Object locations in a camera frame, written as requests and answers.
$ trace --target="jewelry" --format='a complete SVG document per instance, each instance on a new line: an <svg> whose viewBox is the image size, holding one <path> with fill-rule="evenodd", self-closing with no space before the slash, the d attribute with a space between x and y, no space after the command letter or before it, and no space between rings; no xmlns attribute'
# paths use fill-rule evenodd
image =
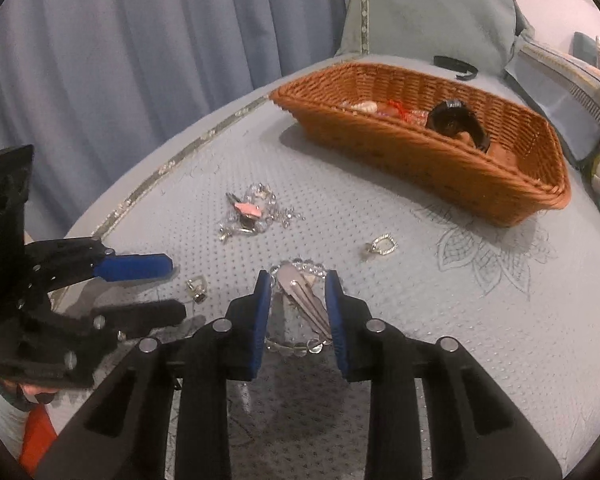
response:
<svg viewBox="0 0 600 480"><path fill-rule="evenodd" d="M202 303L206 300L207 288L208 285L206 284L206 278L202 276L202 274L187 280L187 289L189 295L193 298L195 303Z"/></svg>
<svg viewBox="0 0 600 480"><path fill-rule="evenodd" d="M365 244L364 250L362 251L362 259L366 261L376 254L379 256L387 256L388 254L393 253L397 248L398 244L396 241L389 233L385 233L370 244Z"/></svg>
<svg viewBox="0 0 600 480"><path fill-rule="evenodd" d="M322 264L314 264L311 260L302 260L295 258L290 263L296 271L302 276L302 280L307 283L307 289L304 293L300 292L299 301L305 303L306 297L314 297L311 303L320 303L319 307L324 310L319 298L324 297L324 280L327 277L327 271ZM269 351L277 352L283 356L303 357L308 354L319 354L324 346L331 344L331 337L326 337L320 329L324 323L319 319L322 314L318 309L318 304L312 305L312 316L307 316L303 311L301 304L283 290L280 278L285 278L290 285L288 276L278 276L278 272L289 265L289 262L282 262L279 265L271 267L269 273L271 280L271 307L269 313L269 323L267 325L267 336L265 338L266 348ZM292 286L295 292L298 285Z"/></svg>
<svg viewBox="0 0 600 480"><path fill-rule="evenodd" d="M233 193L226 194L232 208L226 221L218 226L218 238L225 242L238 234L256 235L265 232L274 222L288 228L293 219L305 220L293 207L281 208L278 198L266 184L251 184L241 200Z"/></svg>

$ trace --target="brown woven basket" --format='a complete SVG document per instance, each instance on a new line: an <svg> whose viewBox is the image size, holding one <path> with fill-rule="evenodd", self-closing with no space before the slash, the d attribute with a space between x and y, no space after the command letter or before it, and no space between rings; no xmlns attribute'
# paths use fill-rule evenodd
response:
<svg viewBox="0 0 600 480"><path fill-rule="evenodd" d="M395 66L346 63L292 81L270 98L318 144L411 180L497 226L562 209L571 199L560 142L547 120L471 86ZM432 130L342 106L393 99L431 110L452 98L469 105L491 140L516 155L518 168Z"/></svg>

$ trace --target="silver bolt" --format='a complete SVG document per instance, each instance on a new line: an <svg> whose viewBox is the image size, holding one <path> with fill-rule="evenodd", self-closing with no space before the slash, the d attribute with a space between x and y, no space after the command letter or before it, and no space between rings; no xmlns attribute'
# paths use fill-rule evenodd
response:
<svg viewBox="0 0 600 480"><path fill-rule="evenodd" d="M452 337L443 337L440 340L440 347L447 352L455 352L460 348L460 343Z"/></svg>
<svg viewBox="0 0 600 480"><path fill-rule="evenodd" d="M64 354L64 366L67 370L73 370L78 364L78 358L74 352Z"/></svg>
<svg viewBox="0 0 600 480"><path fill-rule="evenodd" d="M384 321L382 321L381 319L370 319L369 321L366 322L366 329L369 330L369 332L374 332L374 333L379 334L385 328L386 328L386 325L384 324Z"/></svg>
<svg viewBox="0 0 600 480"><path fill-rule="evenodd" d="M93 327L96 330L102 330L104 328L104 326L106 325L107 320L105 319L105 317L101 314L100 316L96 316L93 318Z"/></svg>
<svg viewBox="0 0 600 480"><path fill-rule="evenodd" d="M158 348L158 342L153 337L145 337L138 345L138 348L141 352L144 352L145 354L150 354L156 348Z"/></svg>
<svg viewBox="0 0 600 480"><path fill-rule="evenodd" d="M231 327L234 324L231 323L231 320L225 318L225 317L221 317L220 319L216 319L212 325L212 327L214 328L214 330L216 332L220 332L220 333L224 333L224 332L229 332L229 330L231 330Z"/></svg>

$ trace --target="blue fabric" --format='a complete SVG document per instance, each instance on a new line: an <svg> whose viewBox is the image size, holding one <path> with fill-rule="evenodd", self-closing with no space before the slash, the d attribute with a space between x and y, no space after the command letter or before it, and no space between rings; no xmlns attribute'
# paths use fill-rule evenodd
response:
<svg viewBox="0 0 600 480"><path fill-rule="evenodd" d="M212 110L332 56L344 0L6 0L0 148L36 147L27 230L61 237Z"/></svg>

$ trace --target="blue curtain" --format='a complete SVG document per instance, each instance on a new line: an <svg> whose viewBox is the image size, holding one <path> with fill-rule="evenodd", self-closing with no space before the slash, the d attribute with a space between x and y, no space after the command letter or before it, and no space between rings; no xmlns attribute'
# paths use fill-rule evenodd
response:
<svg viewBox="0 0 600 480"><path fill-rule="evenodd" d="M6 0L0 148L36 147L27 230L61 237L200 117L332 56L344 0Z"/></svg>

